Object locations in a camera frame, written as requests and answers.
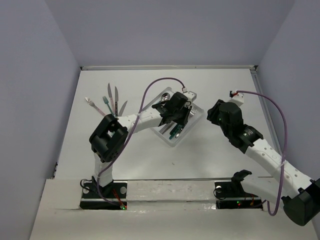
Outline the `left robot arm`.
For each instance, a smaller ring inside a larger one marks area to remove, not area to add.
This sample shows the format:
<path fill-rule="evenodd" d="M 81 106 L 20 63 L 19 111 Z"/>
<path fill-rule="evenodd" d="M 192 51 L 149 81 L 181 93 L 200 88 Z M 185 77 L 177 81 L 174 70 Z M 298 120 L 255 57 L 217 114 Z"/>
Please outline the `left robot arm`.
<path fill-rule="evenodd" d="M 132 134 L 171 122 L 186 124 L 196 98 L 197 94 L 191 91 L 176 92 L 169 100 L 153 104 L 136 114 L 118 117 L 106 115 L 89 138 L 95 158 L 94 193 L 101 198 L 110 194 L 112 165 Z"/>

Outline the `teal handled silver spoon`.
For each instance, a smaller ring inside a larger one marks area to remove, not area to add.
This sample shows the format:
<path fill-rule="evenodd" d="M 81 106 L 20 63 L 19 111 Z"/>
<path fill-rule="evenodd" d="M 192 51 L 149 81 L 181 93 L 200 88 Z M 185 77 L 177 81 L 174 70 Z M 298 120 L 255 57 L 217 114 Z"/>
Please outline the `teal handled silver spoon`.
<path fill-rule="evenodd" d="M 163 102 L 166 102 L 170 99 L 171 95 L 168 93 L 168 92 L 165 92 L 161 98 L 160 98 L 160 102 L 163 103 Z"/>

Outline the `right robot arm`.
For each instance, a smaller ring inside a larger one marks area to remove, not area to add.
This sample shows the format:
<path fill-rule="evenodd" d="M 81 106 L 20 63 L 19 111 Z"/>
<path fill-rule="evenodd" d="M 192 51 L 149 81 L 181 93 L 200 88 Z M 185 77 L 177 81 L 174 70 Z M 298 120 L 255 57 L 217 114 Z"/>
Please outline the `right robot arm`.
<path fill-rule="evenodd" d="M 282 184 L 281 207 L 288 218 L 305 226 L 320 212 L 320 181 L 299 171 L 275 151 L 263 135 L 244 123 L 241 108 L 219 99 L 207 112 L 207 120 L 221 128 L 232 146 L 256 161 Z"/>

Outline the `black handled silver fork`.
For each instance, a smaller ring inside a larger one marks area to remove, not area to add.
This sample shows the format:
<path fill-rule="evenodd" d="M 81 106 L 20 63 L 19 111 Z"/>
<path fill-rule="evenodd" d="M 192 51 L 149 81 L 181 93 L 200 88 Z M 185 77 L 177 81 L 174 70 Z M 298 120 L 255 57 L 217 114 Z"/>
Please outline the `black handled silver fork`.
<path fill-rule="evenodd" d="M 187 120 L 191 119 L 196 114 L 197 110 L 198 110 L 198 107 L 194 105 L 191 108 L 190 112 L 189 112 Z M 184 127 L 185 126 L 179 125 L 176 128 L 177 132 L 173 135 L 175 139 L 177 139 L 180 136 L 180 134 L 181 134 L 182 130 L 184 129 Z"/>

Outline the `teal handled silver fork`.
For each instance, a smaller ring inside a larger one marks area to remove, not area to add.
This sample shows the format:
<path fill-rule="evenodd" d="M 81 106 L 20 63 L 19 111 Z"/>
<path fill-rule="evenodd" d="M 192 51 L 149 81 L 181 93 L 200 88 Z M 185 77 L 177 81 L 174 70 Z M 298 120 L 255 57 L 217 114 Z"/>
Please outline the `teal handled silver fork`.
<path fill-rule="evenodd" d="M 180 134 L 181 133 L 181 131 L 183 130 L 183 128 L 184 128 L 184 125 L 182 125 L 182 124 L 176 124 L 175 126 L 174 126 L 174 128 L 170 131 L 170 136 L 169 136 L 169 139 L 171 140 L 171 139 L 173 139 L 173 138 L 175 138 L 176 137 L 176 135 L 177 134 Z"/>

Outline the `teal handled knife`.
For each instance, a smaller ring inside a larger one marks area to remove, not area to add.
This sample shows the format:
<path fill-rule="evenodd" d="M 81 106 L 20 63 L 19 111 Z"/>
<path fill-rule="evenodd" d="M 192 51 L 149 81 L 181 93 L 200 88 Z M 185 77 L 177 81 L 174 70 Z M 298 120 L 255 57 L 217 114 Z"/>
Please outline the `teal handled knife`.
<path fill-rule="evenodd" d="M 127 103 L 128 103 L 128 101 L 126 100 L 124 103 L 123 103 L 123 105 L 121 106 L 121 108 L 120 108 L 120 110 L 119 110 L 119 112 L 118 112 L 118 117 L 121 117 L 122 115 L 123 115 L 123 113 L 124 113 L 124 110 L 125 110 L 125 108 L 126 108 L 126 106 L 127 106 Z"/>

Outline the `all silver fork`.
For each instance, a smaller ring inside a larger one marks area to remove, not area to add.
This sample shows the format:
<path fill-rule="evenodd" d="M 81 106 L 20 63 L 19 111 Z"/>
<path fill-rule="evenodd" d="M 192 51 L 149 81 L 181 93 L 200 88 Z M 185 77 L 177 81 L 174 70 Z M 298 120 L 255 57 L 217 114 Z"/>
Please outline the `all silver fork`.
<path fill-rule="evenodd" d="M 161 131 L 161 134 L 163 135 L 165 132 L 167 132 L 170 128 L 172 127 L 172 124 L 169 124 L 166 128 L 164 128 L 162 131 Z"/>

